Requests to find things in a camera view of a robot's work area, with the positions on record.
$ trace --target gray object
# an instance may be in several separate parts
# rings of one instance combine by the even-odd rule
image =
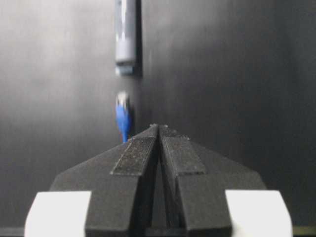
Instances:
[[[136,0],[115,0],[118,74],[131,74],[136,65]]]

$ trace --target textured black strip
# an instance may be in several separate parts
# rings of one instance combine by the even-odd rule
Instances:
[[[111,174],[142,176],[154,141],[154,137],[139,137],[131,140]]]
[[[206,168],[188,139],[165,137],[175,175],[206,174]]]

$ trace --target white block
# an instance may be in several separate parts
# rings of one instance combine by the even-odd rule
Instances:
[[[291,218],[279,191],[226,190],[232,237],[292,237]]]
[[[37,193],[24,237],[85,237],[91,191]]]

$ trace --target blue cable jacket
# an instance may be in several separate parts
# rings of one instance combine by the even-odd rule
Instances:
[[[118,129],[123,137],[123,142],[127,142],[128,132],[130,129],[130,116],[128,110],[125,111],[123,106],[116,105],[116,119]]]

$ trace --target dark background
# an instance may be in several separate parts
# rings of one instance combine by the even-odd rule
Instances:
[[[115,75],[114,1],[0,1],[0,227],[23,226],[59,172],[168,124],[316,213],[316,2],[144,0],[143,76]]]

